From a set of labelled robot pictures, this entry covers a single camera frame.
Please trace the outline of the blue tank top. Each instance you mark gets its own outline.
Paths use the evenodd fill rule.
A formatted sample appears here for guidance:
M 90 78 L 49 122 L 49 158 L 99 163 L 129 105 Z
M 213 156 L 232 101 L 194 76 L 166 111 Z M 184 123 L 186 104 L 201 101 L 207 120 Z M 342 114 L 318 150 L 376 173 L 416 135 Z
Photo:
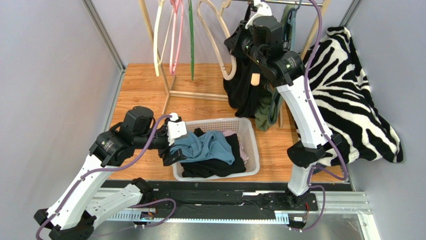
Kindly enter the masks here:
M 170 148 L 172 154 L 180 151 L 185 157 L 182 163 L 195 163 L 206 160 L 219 160 L 228 165 L 235 161 L 232 146 L 220 131 L 208 131 L 197 136 L 189 132 L 186 137 L 174 141 Z

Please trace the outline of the black tank top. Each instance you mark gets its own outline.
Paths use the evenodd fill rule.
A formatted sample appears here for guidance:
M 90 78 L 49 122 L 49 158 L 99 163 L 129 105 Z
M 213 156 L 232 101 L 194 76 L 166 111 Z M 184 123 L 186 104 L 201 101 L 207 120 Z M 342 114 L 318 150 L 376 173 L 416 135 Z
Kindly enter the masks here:
M 182 163 L 182 177 L 184 178 L 209 178 L 217 176 L 220 178 L 227 177 L 232 174 L 244 173 L 248 156 L 244 152 L 244 147 L 238 140 L 237 133 L 232 130 L 223 130 L 223 137 L 232 150 L 234 162 L 228 164 L 220 159 L 207 159 L 197 162 Z

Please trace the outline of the green plastic hanger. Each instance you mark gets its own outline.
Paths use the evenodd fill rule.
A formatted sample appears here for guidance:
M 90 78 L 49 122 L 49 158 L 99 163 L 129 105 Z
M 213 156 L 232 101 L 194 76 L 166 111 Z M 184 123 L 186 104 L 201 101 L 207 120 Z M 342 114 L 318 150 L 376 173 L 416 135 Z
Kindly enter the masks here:
M 195 79 L 195 38 L 192 0 L 188 0 L 188 22 L 189 22 L 189 42 L 190 42 L 190 73 L 191 80 Z

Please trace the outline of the pink plastic hanger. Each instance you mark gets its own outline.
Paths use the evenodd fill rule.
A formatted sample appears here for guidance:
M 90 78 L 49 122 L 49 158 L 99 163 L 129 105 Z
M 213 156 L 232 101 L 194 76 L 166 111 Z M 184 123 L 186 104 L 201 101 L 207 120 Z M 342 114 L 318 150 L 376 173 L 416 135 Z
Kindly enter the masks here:
M 179 62 L 183 25 L 184 25 L 184 1 L 171 0 L 172 5 L 172 30 L 169 58 L 169 73 L 174 76 Z

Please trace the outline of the cream plastic hanger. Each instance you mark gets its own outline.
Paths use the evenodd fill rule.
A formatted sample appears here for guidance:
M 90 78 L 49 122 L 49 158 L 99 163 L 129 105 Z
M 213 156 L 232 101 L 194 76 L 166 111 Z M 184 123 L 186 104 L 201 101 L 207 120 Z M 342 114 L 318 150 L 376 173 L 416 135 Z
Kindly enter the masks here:
M 173 15 L 173 13 L 170 12 L 168 16 L 167 30 L 165 31 L 165 39 L 163 40 L 162 47 L 159 48 L 162 15 L 164 13 L 164 8 L 166 8 L 166 10 L 169 10 L 168 7 L 165 7 L 166 4 L 167 4 L 167 0 L 158 1 L 158 8 L 157 8 L 156 18 L 154 23 L 154 31 L 153 31 L 153 50 L 154 50 L 153 60 L 154 60 L 154 70 L 157 77 L 160 76 L 160 67 L 163 63 L 164 53 L 165 53 L 166 45 L 169 38 L 169 32 L 171 28 L 172 15 Z

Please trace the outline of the light wooden hanger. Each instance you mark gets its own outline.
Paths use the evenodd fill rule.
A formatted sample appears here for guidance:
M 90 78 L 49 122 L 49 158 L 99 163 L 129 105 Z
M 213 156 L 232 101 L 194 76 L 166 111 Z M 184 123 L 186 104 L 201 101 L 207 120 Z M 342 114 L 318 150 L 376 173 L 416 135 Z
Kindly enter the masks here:
M 250 84 L 252 86 L 258 86 L 260 84 L 261 81 L 261 74 L 260 73 L 252 73 L 251 74 L 251 79 L 250 79 Z

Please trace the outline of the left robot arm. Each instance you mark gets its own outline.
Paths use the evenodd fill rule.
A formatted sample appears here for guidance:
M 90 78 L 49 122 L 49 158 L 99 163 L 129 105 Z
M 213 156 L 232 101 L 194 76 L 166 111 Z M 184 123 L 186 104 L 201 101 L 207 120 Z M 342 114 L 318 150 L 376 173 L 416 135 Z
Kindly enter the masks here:
M 154 117 L 151 109 L 136 106 L 123 121 L 98 135 L 84 164 L 62 196 L 49 208 L 39 209 L 36 238 L 48 230 L 52 240 L 86 240 L 103 222 L 127 208 L 154 210 L 158 201 L 153 188 L 142 178 L 133 179 L 118 192 L 101 200 L 95 194 L 115 172 L 128 169 L 140 158 L 139 150 L 158 150 L 164 166 L 183 159 L 180 151 L 171 153 L 176 140 L 188 134 L 186 123 L 176 113 Z

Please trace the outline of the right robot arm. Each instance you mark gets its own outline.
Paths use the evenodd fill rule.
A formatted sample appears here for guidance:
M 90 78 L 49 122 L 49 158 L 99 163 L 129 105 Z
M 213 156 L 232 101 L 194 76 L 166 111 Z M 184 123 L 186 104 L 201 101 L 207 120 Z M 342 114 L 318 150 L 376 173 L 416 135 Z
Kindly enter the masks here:
M 311 171 L 328 149 L 337 149 L 342 137 L 326 125 L 314 103 L 305 64 L 297 52 L 285 48 L 283 26 L 274 16 L 241 20 L 224 44 L 232 56 L 250 59 L 290 109 L 300 140 L 287 149 L 292 170 L 284 203 L 291 209 L 303 207 L 310 193 Z

